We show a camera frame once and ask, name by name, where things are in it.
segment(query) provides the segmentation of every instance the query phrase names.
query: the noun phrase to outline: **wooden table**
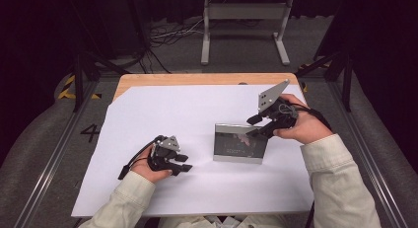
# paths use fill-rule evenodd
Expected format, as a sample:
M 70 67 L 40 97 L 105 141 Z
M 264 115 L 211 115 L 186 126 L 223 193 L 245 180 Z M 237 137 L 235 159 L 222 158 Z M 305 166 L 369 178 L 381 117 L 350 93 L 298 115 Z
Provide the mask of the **wooden table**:
M 113 100 L 130 87 L 170 85 L 278 84 L 289 79 L 299 84 L 293 73 L 202 73 L 202 74 L 126 74 L 120 78 Z

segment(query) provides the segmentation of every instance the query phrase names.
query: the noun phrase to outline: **hand-mounted device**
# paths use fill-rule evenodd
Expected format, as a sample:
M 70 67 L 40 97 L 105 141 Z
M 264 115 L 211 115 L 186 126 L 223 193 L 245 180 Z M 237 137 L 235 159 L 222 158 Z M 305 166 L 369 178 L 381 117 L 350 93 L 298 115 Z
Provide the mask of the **hand-mounted device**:
M 192 168 L 191 165 L 179 165 L 170 162 L 171 159 L 174 159 L 178 162 L 185 162 L 188 157 L 177 153 L 180 151 L 180 148 L 175 136 L 166 137 L 159 135 L 154 140 L 145 145 L 138 153 L 135 154 L 134 157 L 132 157 L 129 163 L 123 167 L 118 177 L 119 180 L 123 180 L 126 174 L 128 174 L 132 165 L 135 164 L 135 162 L 138 160 L 141 160 L 138 158 L 138 156 L 152 144 L 154 144 L 153 149 L 147 158 L 147 162 L 151 170 L 172 170 L 172 175 L 177 176 L 180 172 L 188 172 Z
M 308 112 L 317 117 L 325 126 L 331 128 L 323 115 L 314 110 L 299 104 L 291 104 L 289 101 L 280 97 L 285 88 L 289 85 L 289 79 L 264 91 L 258 95 L 258 114 L 250 117 L 246 122 L 255 125 L 263 120 L 264 117 L 271 121 L 259 129 L 248 132 L 248 135 L 261 134 L 267 138 L 273 136 L 273 131 L 278 128 L 291 128 L 298 119 L 298 111 Z

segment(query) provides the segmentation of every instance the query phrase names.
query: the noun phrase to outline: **sleeve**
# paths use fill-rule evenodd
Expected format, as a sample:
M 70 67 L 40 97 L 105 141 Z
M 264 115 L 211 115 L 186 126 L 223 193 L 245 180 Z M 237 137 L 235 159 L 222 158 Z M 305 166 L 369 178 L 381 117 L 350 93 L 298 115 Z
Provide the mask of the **sleeve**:
M 135 227 L 148 207 L 155 185 L 129 172 L 110 196 L 110 200 L 80 227 Z
M 381 227 L 375 201 L 339 135 L 301 148 L 313 188 L 315 228 Z

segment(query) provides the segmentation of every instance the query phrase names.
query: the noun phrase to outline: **person's right hand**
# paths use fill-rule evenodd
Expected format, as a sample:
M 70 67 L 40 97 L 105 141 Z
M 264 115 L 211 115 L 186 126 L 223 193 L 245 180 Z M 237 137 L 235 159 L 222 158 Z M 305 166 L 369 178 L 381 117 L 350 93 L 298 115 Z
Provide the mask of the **person's right hand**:
M 282 94 L 280 97 L 290 103 L 308 108 L 307 105 L 302 103 L 292 94 Z M 308 144 L 333 134 L 332 131 L 315 116 L 307 112 L 298 112 L 298 114 L 299 116 L 295 126 L 292 128 L 276 129 L 273 131 L 274 135 L 285 139 L 295 139 L 303 144 Z

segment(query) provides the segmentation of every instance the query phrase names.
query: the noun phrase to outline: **sleeve cuff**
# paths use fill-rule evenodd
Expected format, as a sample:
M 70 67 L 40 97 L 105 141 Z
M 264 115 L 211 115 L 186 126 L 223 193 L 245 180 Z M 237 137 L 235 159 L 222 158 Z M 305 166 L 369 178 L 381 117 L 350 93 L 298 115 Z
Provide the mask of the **sleeve cuff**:
M 308 171 L 326 170 L 353 160 L 338 134 L 301 146 Z
M 115 192 L 136 206 L 146 208 L 154 193 L 155 185 L 144 177 L 130 171 Z

